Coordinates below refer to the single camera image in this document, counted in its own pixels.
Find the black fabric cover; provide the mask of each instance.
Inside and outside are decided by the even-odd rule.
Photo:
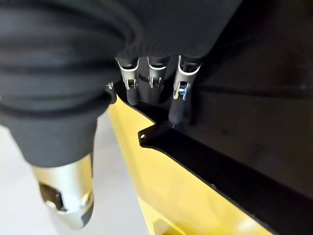
[[[121,79],[114,58],[203,57],[241,0],[4,0],[0,123],[25,159],[53,167],[92,151]]]

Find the metal clip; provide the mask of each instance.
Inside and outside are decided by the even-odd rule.
[[[137,61],[136,67],[132,69],[123,68],[120,65],[118,60],[117,60],[117,63],[119,65],[119,68],[121,69],[123,82],[125,83],[126,89],[129,90],[131,87],[136,89],[138,86],[137,77],[138,77],[139,60]]]
[[[109,90],[113,90],[113,83],[112,82],[109,82],[106,86],[109,88]]]
[[[195,81],[195,78],[201,65],[199,65],[197,69],[193,72],[184,72],[180,67],[180,61],[181,56],[179,56],[178,60],[178,68],[174,82],[173,98],[178,99],[178,97],[181,95],[183,100],[186,100],[186,96],[189,90],[191,89],[192,84]]]
[[[149,64],[149,85],[151,88],[154,86],[160,86],[164,77],[165,77],[165,72],[166,72],[166,66],[163,67],[154,67],[150,64],[149,58],[148,59],[148,64]]]

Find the metal connector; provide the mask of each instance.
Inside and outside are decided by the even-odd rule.
[[[179,56],[173,87],[173,99],[169,110],[169,121],[173,124],[180,123],[183,120],[187,95],[201,67],[199,61],[182,61],[182,59]]]
[[[84,227],[93,210],[91,156],[74,163],[43,168],[32,166],[47,207],[72,229]]]
[[[183,97],[183,100],[186,100],[186,96],[189,90],[192,87],[192,84],[195,81],[197,73],[201,67],[201,64],[193,72],[184,72],[180,66],[181,64],[181,56],[179,56],[178,68],[174,81],[174,91],[173,98],[178,99],[179,95]]]
[[[119,68],[121,69],[123,82],[125,83],[125,87],[127,90],[130,88],[137,88],[138,82],[138,67],[139,67],[139,60],[137,60],[137,64],[133,68],[124,68],[120,65],[119,61],[117,60]]]
[[[149,85],[150,88],[155,86],[159,87],[165,77],[166,73],[166,66],[163,67],[155,67],[150,64],[149,58],[147,57],[148,64],[149,64]]]

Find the black rubber tip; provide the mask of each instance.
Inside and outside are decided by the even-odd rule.
[[[160,101],[161,86],[149,88],[149,103],[158,104]]]
[[[185,101],[182,97],[178,99],[173,99],[171,108],[168,114],[168,119],[173,124],[178,124],[182,121],[185,112]]]
[[[110,89],[109,87],[106,88],[106,92],[110,95],[111,101],[110,104],[115,104],[117,100],[116,91],[114,89]]]
[[[127,101],[130,105],[137,105],[139,102],[139,94],[138,94],[138,89],[134,89],[131,87],[127,91]]]

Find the yellow metal panel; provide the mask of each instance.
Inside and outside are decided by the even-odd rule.
[[[120,99],[109,113],[152,235],[270,234],[168,156],[140,147],[138,131],[152,121]]]

